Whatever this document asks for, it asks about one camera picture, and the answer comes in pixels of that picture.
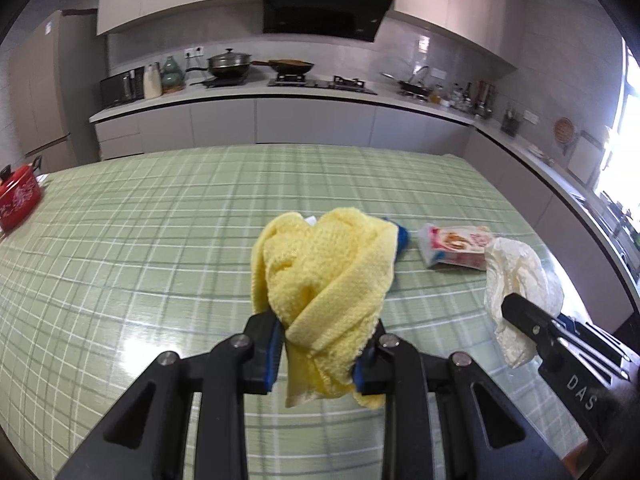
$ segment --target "stove burner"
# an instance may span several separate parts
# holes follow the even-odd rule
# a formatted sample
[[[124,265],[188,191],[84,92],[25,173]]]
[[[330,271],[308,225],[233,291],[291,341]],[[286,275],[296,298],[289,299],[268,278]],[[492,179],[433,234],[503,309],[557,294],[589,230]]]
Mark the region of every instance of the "stove burner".
[[[210,77],[203,81],[198,81],[197,83],[191,83],[191,86],[204,85],[207,88],[218,88],[221,86],[238,86],[238,85],[244,84],[248,75],[249,75],[249,72],[244,74],[242,77],[227,77],[227,78]]]
[[[360,79],[345,79],[339,75],[334,75],[334,85],[352,88],[364,88],[364,81]]]
[[[276,83],[304,83],[306,76],[304,74],[278,74]]]
[[[345,79],[339,75],[334,75],[334,80],[329,82],[327,88],[333,90],[346,90],[349,92],[360,92],[361,94],[378,95],[373,90],[365,88],[364,81],[360,79]]]

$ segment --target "green plaid tablecloth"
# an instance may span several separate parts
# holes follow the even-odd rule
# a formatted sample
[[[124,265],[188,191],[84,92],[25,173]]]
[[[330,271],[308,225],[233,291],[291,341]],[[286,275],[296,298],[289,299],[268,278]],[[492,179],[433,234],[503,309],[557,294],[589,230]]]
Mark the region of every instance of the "green plaid tablecloth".
[[[427,220],[487,225],[550,261],[515,209],[452,156],[206,148],[83,166],[45,187],[34,214],[0,242],[0,425],[42,480],[161,351],[197,354],[243,329],[251,248],[280,213],[354,206],[411,232]],[[425,352],[468,351],[563,455],[582,433],[535,363],[505,366],[485,283],[471,269],[426,269],[412,243],[385,300],[385,327]],[[283,358],[274,393],[246,397],[251,478],[378,478],[382,410],[350,397],[285,409],[286,374]],[[186,478],[193,444],[190,431]]]

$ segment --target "electrical outlet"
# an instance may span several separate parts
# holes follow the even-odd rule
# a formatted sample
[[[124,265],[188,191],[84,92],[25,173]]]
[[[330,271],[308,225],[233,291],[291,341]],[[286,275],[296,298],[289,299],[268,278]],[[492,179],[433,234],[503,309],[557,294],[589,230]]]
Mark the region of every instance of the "electrical outlet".
[[[524,110],[522,117],[532,124],[538,124],[540,122],[540,118],[535,113],[529,112],[529,110]]]
[[[447,73],[444,70],[440,70],[438,68],[432,68],[431,69],[431,75],[438,78],[438,79],[446,79],[447,78]]]

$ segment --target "white countertop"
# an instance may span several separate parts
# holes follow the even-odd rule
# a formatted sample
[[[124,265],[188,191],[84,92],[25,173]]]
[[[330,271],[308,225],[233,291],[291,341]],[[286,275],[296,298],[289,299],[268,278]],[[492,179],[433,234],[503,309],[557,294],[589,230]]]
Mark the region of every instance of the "white countertop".
[[[314,78],[321,80],[329,80],[330,77],[317,76]],[[462,124],[469,124],[476,127],[479,131],[495,140],[509,152],[516,155],[526,164],[531,171],[539,175],[559,196],[574,209],[591,231],[596,235],[605,250],[612,256],[613,262],[620,270],[624,277],[628,288],[632,291],[636,306],[640,308],[640,295],[638,288],[631,277],[628,269],[620,258],[618,252],[613,247],[609,237],[602,228],[595,222],[587,211],[575,200],[573,195],[584,196],[580,185],[575,182],[562,168],[551,168],[534,156],[528,149],[529,143],[520,137],[510,137],[500,131],[500,123],[495,120],[477,121],[472,115],[445,108],[439,105],[428,104],[411,97],[404,97],[398,94],[397,86],[384,84],[368,84],[367,87],[377,92],[378,95],[363,94],[359,92],[347,92],[340,90],[332,90],[327,88],[296,88],[296,87],[269,87],[267,86],[269,79],[264,78],[260,73],[252,73],[249,80],[242,86],[227,86],[222,88],[207,89],[201,85],[188,86],[179,92],[166,94],[162,97],[149,100],[135,101],[130,104],[121,105],[114,108],[108,108],[98,112],[89,118],[91,123],[113,119],[121,115],[127,115],[134,112],[143,112],[148,108],[164,107],[178,104],[186,104],[191,101],[200,101],[207,99],[234,98],[246,96],[308,96],[317,98],[344,99],[349,101],[360,101],[372,105],[386,105],[400,107],[406,110],[414,110],[417,112],[428,113],[443,119],[453,120]]]
[[[426,112],[444,119],[459,121],[464,124],[472,124],[473,116],[464,114],[453,108],[445,108],[439,105],[432,105],[423,101],[398,95],[396,85],[368,83],[367,88],[371,88],[378,95],[363,94],[359,92],[347,92],[342,90],[331,90],[329,88],[297,88],[297,87],[275,87],[267,86],[269,79],[259,78],[260,75],[252,74],[249,80],[240,86],[225,86],[222,88],[204,88],[202,85],[191,86],[190,83],[197,79],[191,79],[188,86],[179,92],[166,94],[156,99],[140,100],[129,104],[107,108],[89,118],[89,122],[96,123],[106,119],[113,119],[120,115],[132,112],[143,112],[148,108],[164,107],[169,105],[185,104],[190,101],[200,101],[206,99],[220,99],[233,97],[246,97],[258,95],[296,95],[317,98],[333,98],[344,100],[362,101],[368,104],[388,105]],[[315,79],[330,80],[327,76],[314,76]]]

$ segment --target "wok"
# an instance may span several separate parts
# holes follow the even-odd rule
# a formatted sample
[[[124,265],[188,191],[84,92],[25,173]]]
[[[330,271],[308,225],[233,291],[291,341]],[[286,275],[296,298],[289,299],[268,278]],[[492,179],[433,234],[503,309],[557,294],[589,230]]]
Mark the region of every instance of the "wok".
[[[407,81],[401,81],[393,77],[391,74],[387,74],[385,72],[380,72],[380,75],[383,75],[384,77],[388,77],[389,79],[393,79],[395,82],[397,82],[400,85],[400,88],[403,91],[409,92],[409,94],[418,95],[420,97],[429,97],[433,92],[432,88],[425,88],[424,86],[414,85],[414,84],[408,83]]]
[[[302,75],[314,67],[313,63],[298,59],[270,59],[268,61],[254,61],[256,66],[270,66],[279,75]]]
[[[209,72],[213,77],[219,79],[240,79],[251,68],[251,55],[233,52],[228,48],[224,54],[207,59],[207,67],[194,66],[185,72]]]

